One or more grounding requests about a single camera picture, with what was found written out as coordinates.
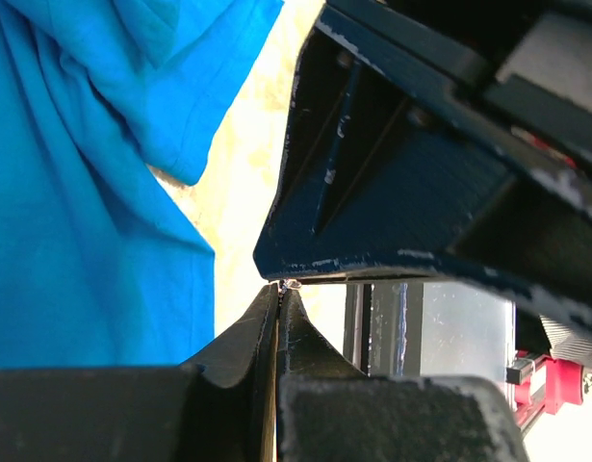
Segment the silver leaf brooch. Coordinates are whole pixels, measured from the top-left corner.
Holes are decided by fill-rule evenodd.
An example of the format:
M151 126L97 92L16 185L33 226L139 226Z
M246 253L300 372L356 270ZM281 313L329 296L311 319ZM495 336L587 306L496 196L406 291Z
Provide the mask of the silver leaf brooch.
M299 291L302 284L293 278L281 279L279 281L279 293L281 295L286 294L288 291Z

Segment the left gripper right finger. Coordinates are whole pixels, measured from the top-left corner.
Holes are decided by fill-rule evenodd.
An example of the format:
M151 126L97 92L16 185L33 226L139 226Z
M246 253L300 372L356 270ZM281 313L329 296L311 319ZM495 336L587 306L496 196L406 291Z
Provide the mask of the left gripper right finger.
M473 376L368 377L281 297L276 353L280 461L526 461L500 390Z

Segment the blue garment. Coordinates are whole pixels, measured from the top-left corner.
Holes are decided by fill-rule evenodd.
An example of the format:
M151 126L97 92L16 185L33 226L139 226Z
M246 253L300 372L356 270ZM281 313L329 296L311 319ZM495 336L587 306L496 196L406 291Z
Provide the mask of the blue garment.
M214 336L191 186L278 1L0 1L0 369L172 365Z

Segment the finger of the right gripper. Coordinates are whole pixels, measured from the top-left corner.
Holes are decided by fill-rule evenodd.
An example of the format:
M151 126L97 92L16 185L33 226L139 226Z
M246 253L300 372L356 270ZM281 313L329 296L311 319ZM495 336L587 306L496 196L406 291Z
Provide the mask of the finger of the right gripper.
M323 30L296 62L267 279L449 279L592 339L592 188L426 116Z

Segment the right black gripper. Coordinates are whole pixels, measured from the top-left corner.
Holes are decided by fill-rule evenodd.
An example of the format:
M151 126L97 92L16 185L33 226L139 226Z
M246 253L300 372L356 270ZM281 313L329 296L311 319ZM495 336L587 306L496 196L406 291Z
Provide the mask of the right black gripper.
M330 1L323 30L434 121L592 188L592 1Z

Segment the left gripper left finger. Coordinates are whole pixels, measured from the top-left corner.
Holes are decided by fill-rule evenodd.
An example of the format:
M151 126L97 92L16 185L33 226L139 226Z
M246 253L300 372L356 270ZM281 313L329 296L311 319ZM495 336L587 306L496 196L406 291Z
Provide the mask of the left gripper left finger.
M0 371L0 461L270 461L279 293L181 365Z

